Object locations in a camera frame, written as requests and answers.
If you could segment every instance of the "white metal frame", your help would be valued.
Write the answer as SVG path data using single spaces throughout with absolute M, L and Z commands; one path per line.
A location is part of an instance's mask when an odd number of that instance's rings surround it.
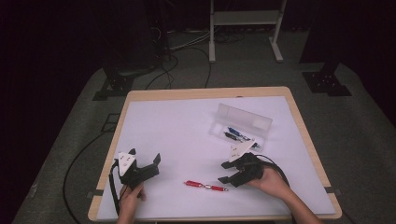
M 215 55 L 215 25 L 246 25 L 246 24 L 275 24 L 274 35 L 269 37 L 276 61 L 283 62 L 282 54 L 277 46 L 280 25 L 282 23 L 287 0 L 282 0 L 280 10 L 261 11 L 218 11 L 215 12 L 214 0 L 210 0 L 210 40 L 209 61 L 216 61 Z

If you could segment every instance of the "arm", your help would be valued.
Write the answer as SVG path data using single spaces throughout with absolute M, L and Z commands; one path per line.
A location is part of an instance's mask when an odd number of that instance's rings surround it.
M 134 212 L 139 202 L 138 197 L 141 198 L 142 201 L 146 200 L 143 183 L 134 188 L 134 190 L 131 190 L 126 185 L 122 187 L 120 191 L 120 214 L 117 224 L 134 223 Z
M 294 215 L 297 223 L 323 223 L 273 168 L 265 167 L 261 179 L 251 180 L 247 184 L 282 200 Z

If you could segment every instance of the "black cable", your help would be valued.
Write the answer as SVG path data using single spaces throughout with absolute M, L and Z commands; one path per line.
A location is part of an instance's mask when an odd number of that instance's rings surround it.
M 177 59 L 177 57 L 174 56 L 174 55 L 172 55 L 172 54 L 170 54 L 170 56 L 173 57 L 173 58 L 176 60 L 176 63 L 171 67 L 171 69 L 166 70 L 165 72 L 159 74 L 159 75 L 156 76 L 154 79 L 152 79 L 152 80 L 150 81 L 150 83 L 146 86 L 145 90 L 147 90 L 147 89 L 149 88 L 149 86 L 150 86 L 157 78 L 159 78 L 159 77 L 161 77 L 161 76 L 167 74 L 168 72 L 172 71 L 172 70 L 178 65 L 178 59 Z
M 273 164 L 275 164 L 276 165 L 276 163 L 273 161 L 273 160 L 271 160 L 271 159 L 269 159 L 268 157 L 266 157 L 266 156 L 264 156 L 264 155 L 256 155 L 256 157 L 264 157 L 265 159 L 267 159 L 268 161 L 270 161 L 271 163 L 273 163 Z
M 104 132 L 101 132 L 101 133 L 98 134 L 95 138 L 93 138 L 93 139 L 91 140 L 91 142 L 89 142 L 87 145 L 85 145 L 84 148 L 82 148 L 82 149 L 79 151 L 79 153 L 77 154 L 77 156 L 73 159 L 72 163 L 70 163 L 69 167 L 67 168 L 66 175 L 64 176 L 64 185 L 63 185 L 63 188 L 62 188 L 62 193 L 63 193 L 64 203 L 65 203 L 65 205 L 66 205 L 67 211 L 68 211 L 69 215 L 76 221 L 76 223 L 79 223 L 79 221 L 78 221 L 78 219 L 76 218 L 76 216 L 73 214 L 73 212 L 72 212 L 72 210 L 71 210 L 71 208 L 70 208 L 70 205 L 69 205 L 69 203 L 67 202 L 67 199 L 66 199 L 66 181 L 67 181 L 67 177 L 69 176 L 69 172 L 70 172 L 71 168 L 73 167 L 73 165 L 74 165 L 74 163 L 76 162 L 76 160 L 78 159 L 78 157 L 82 154 L 82 152 L 84 152 L 84 150 L 87 149 L 94 141 L 96 141 L 98 138 L 100 138 L 100 137 L 101 137 L 102 135 L 104 135 L 105 133 L 108 133 L 108 131 L 110 131 L 110 130 L 112 130 L 112 129 L 114 129 L 114 127 L 111 127 L 111 128 L 109 128 L 109 129 L 105 130 Z
M 174 50 L 174 52 L 176 52 L 176 51 L 181 51 L 181 50 L 184 50 L 184 49 L 196 49 L 196 50 L 201 51 L 201 52 L 206 56 L 207 62 L 209 63 L 209 72 L 208 72 L 208 75 L 207 75 L 207 78 L 206 78 L 206 82 L 205 82 L 205 88 L 207 88 L 207 83 L 209 82 L 210 75 L 211 75 L 211 72 L 212 72 L 212 64 L 211 64 L 210 61 L 209 61 L 209 56 L 207 55 L 207 53 L 206 53 L 204 50 L 198 49 L 198 48 L 193 48 L 193 47 L 182 48 L 182 49 L 176 49 L 176 50 Z
M 341 211 L 343 212 L 344 215 L 346 215 L 347 219 L 349 219 L 349 221 L 350 221 L 352 224 L 358 224 L 358 223 L 355 222 L 355 220 L 353 220 L 353 218 L 346 212 L 346 210 L 341 209 Z

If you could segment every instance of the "gray carpet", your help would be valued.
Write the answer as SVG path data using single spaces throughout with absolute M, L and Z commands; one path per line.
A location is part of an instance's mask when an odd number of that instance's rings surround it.
M 340 192 L 341 207 L 356 223 L 394 223 L 396 213 L 396 131 L 359 77 L 344 65 L 335 74 L 352 96 L 329 97 L 311 93 L 302 72 L 318 71 L 322 64 L 299 64 L 307 33 L 281 32 L 278 39 L 284 57 L 277 63 L 270 48 L 269 33 L 246 34 L 231 45 L 216 45 L 216 63 L 211 64 L 208 88 L 286 86 L 290 88 L 318 155 L 332 183 Z M 172 34 L 173 46 L 194 36 Z M 208 52 L 207 41 L 195 48 Z M 173 54 L 177 67 L 158 78 L 149 89 L 200 89 L 209 72 L 206 56 L 197 49 Z M 166 69 L 175 59 L 166 61 Z M 138 77 L 133 90 L 143 90 L 162 73 L 157 69 Z M 107 115 L 120 113 L 125 97 L 93 101 L 106 79 L 103 70 L 92 75 L 65 122 L 31 192 L 14 223 L 76 223 L 63 200 L 64 176 L 77 154 L 101 133 Z M 112 133 L 103 133 L 74 162 L 65 185 L 72 213 L 80 223 L 91 223 L 88 210 L 92 192 L 102 171 Z M 343 215 L 326 223 L 351 223 Z

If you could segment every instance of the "white paper surface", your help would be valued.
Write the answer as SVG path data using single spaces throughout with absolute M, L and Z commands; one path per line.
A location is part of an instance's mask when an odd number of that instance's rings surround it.
M 218 105 L 226 104 L 273 119 L 262 153 L 287 176 L 291 188 L 315 214 L 334 214 L 332 203 L 321 185 L 304 141 L 283 96 L 196 100 L 131 102 L 120 133 L 115 158 L 120 151 L 136 149 L 137 166 L 152 164 L 161 153 L 160 174 L 145 182 L 148 199 L 141 203 L 136 218 L 255 217 L 289 215 L 280 200 L 250 186 L 223 185 L 219 177 L 236 169 L 221 167 L 228 160 L 231 144 L 210 129 Z M 121 183 L 114 171 L 117 192 Z M 188 187 L 187 180 L 215 185 L 229 191 Z M 108 184 L 97 219 L 117 218 Z

